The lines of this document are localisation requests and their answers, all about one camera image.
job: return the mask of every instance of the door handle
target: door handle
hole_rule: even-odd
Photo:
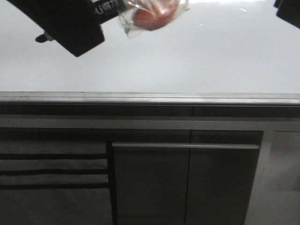
[[[257,150],[257,144],[215,144],[215,143],[158,143],[158,142],[113,142],[114,148],[177,148],[177,149],[240,149]]]

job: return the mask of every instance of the metal trim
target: metal trim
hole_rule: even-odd
[[[257,144],[212,144],[212,143],[137,143],[137,142],[113,142],[114,148],[179,148],[179,149],[240,149],[256,150]]]
[[[0,115],[0,128],[299,131],[300,119]]]
[[[300,94],[172,94],[2,91],[0,104],[300,105]]]

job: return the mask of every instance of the cabinet panel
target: cabinet panel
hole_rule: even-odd
[[[183,225],[189,149],[114,148],[119,225]]]
[[[247,225],[298,225],[300,132],[276,132],[255,207]]]
[[[105,153],[103,142],[0,132],[0,224],[111,225],[110,191],[93,188],[108,182],[106,159],[93,159]]]
[[[243,225],[259,150],[191,149],[186,225]]]

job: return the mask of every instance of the white countertop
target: white countertop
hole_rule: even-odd
[[[75,58],[0,1],[0,91],[300,94],[300,30],[275,0],[191,0],[172,24],[129,39],[118,19]]]

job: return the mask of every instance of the gray cabinet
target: gray cabinet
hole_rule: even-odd
[[[183,225],[186,148],[115,147],[119,225]]]
[[[244,225],[259,155],[259,132],[193,131],[186,225]]]
[[[300,222],[300,132],[276,132],[247,225]]]

